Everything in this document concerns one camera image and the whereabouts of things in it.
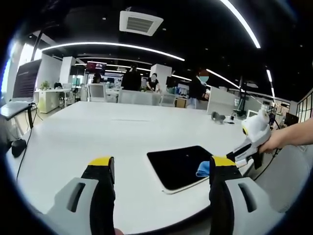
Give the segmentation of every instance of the computer monitor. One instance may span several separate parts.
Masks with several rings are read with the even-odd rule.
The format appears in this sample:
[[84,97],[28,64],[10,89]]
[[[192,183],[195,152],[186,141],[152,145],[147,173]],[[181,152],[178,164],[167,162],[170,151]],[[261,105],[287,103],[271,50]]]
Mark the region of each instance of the computer monitor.
[[285,122],[284,122],[285,125],[291,126],[291,125],[294,125],[298,122],[299,122],[299,117],[297,117],[293,114],[290,114],[290,113],[286,113],[286,118],[285,118]]
[[96,62],[88,62],[86,71],[89,73],[99,73],[99,74],[104,75],[104,73],[106,71],[106,65],[105,64],[99,64]]
[[33,101],[37,74],[42,60],[35,60],[19,67],[13,90],[13,101]]
[[114,83],[114,77],[108,77],[107,82]]

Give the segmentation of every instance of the black tablet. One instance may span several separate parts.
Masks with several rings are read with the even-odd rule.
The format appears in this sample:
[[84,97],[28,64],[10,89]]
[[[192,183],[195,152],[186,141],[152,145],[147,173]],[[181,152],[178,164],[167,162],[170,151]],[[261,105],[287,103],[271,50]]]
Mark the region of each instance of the black tablet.
[[169,191],[193,185],[203,178],[196,176],[199,164],[212,154],[200,146],[147,153],[157,176]]

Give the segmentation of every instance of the computer mouse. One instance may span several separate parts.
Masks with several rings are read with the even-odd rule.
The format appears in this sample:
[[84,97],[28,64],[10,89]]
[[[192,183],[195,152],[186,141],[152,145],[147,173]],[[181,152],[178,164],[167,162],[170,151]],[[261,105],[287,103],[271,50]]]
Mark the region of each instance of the computer mouse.
[[26,141],[18,139],[12,142],[12,155],[17,158],[26,149]]

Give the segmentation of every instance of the black shirt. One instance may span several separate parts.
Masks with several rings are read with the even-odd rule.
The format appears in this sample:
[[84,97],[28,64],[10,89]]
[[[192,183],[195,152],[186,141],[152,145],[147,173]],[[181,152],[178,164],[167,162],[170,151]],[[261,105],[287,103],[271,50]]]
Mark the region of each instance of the black shirt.
[[203,95],[206,92],[206,86],[203,85],[197,77],[194,77],[189,83],[189,97],[196,99],[203,99]]
[[156,86],[158,84],[158,80],[156,79],[155,81],[152,81],[151,78],[149,77],[147,82],[149,83],[149,86],[151,87],[151,89],[153,88],[153,90],[151,90],[151,91],[155,91]]
[[123,76],[122,85],[124,90],[139,91],[141,87],[141,75],[138,71],[129,71]]

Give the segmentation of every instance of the potted plant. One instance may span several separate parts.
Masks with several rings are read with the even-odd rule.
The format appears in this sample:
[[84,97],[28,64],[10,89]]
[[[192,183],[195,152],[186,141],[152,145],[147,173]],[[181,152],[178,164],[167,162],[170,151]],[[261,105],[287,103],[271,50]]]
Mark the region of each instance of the potted plant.
[[40,85],[40,89],[41,90],[48,90],[50,87],[50,84],[47,81],[44,81],[41,85]]

